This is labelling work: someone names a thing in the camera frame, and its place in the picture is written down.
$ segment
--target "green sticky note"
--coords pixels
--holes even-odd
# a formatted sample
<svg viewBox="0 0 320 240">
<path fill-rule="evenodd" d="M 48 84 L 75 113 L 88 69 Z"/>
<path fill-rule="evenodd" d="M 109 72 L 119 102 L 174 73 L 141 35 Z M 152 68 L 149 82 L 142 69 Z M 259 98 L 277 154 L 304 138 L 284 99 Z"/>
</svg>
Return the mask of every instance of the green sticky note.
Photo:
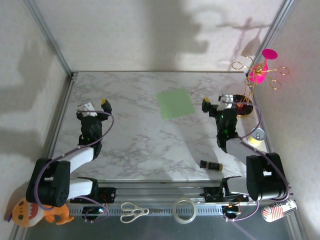
<svg viewBox="0 0 320 240">
<path fill-rule="evenodd" d="M 174 119 L 196 112 L 189 93 L 185 88 L 162 91 L 155 96 L 164 120 Z"/>
</svg>

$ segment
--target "marble tabletop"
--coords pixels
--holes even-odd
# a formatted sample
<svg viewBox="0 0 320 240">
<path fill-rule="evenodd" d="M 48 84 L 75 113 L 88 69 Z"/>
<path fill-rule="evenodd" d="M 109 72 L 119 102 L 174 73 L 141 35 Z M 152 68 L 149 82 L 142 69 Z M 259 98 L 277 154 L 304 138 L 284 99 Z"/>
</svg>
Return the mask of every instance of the marble tabletop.
<svg viewBox="0 0 320 240">
<path fill-rule="evenodd" d="M 246 166 L 217 145 L 215 119 L 201 109 L 204 97 L 217 103 L 221 93 L 243 94 L 244 73 L 205 72 L 80 72 L 73 85 L 56 142 L 54 156 L 78 144 L 81 123 L 77 106 L 91 100 L 102 110 L 101 100 L 112 106 L 115 123 L 102 141 L 98 158 L 84 164 L 72 177 L 99 180 L 220 180 L 245 176 Z M 156 94 L 187 89 L 195 113 L 164 120 Z M 111 124 L 103 122 L 103 131 Z M 238 118 L 237 132 L 249 133 L 256 113 Z M 264 142 L 259 146 L 266 150 Z M 199 168 L 200 160 L 222 163 L 222 172 Z"/>
</svg>

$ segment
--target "stuffed toy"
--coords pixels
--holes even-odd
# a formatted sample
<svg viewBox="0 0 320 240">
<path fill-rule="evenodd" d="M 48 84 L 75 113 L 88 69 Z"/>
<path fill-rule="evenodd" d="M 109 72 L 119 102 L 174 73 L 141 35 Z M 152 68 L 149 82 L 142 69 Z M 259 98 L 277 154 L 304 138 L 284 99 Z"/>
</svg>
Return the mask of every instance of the stuffed toy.
<svg viewBox="0 0 320 240">
<path fill-rule="evenodd" d="M 55 215 L 60 216 L 60 221 L 56 222 Z M 49 223 L 56 222 L 57 225 L 62 225 L 71 222 L 75 217 L 69 216 L 67 205 L 54 207 L 50 211 L 43 210 L 36 203 L 27 202 L 26 198 L 21 199 L 13 208 L 13 221 L 22 227 L 29 228 L 36 225 L 44 217 Z"/>
</svg>

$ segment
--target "white wall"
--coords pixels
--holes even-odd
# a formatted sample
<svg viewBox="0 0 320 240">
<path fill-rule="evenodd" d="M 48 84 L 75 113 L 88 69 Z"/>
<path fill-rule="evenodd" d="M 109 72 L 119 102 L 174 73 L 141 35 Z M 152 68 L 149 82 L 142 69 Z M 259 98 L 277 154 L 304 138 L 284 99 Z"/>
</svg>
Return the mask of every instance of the white wall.
<svg viewBox="0 0 320 240">
<path fill-rule="evenodd" d="M 271 48 L 279 57 L 271 68 L 286 66 L 288 76 L 271 74 L 256 88 L 274 150 L 281 156 L 311 240 L 320 239 L 320 1 L 295 0 Z"/>
<path fill-rule="evenodd" d="M 283 0 L 35 0 L 73 71 L 229 71 Z"/>
<path fill-rule="evenodd" d="M 26 194 L 66 75 L 22 0 L 0 7 L 0 213 Z M 0 239 L 13 222 L 0 221 Z"/>
</svg>

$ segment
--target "white scissors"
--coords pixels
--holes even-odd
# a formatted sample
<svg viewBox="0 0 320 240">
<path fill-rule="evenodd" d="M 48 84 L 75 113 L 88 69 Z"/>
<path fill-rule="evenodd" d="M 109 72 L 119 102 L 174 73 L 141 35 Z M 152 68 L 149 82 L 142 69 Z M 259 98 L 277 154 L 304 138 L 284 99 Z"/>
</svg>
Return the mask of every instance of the white scissors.
<svg viewBox="0 0 320 240">
<path fill-rule="evenodd" d="M 124 224 L 128 224 L 133 222 L 134 220 L 136 220 L 137 218 L 147 215 L 150 211 L 153 213 L 160 213 L 163 211 L 163 209 L 154 209 L 154 208 L 143 208 L 143 207 L 139 207 L 135 204 L 133 204 L 132 202 L 126 201 L 124 203 L 121 204 L 121 210 L 124 212 L 121 217 L 120 217 L 120 221 L 123 222 Z M 126 217 L 130 217 L 133 216 L 133 218 L 129 221 L 124 221 L 123 218 Z"/>
</svg>

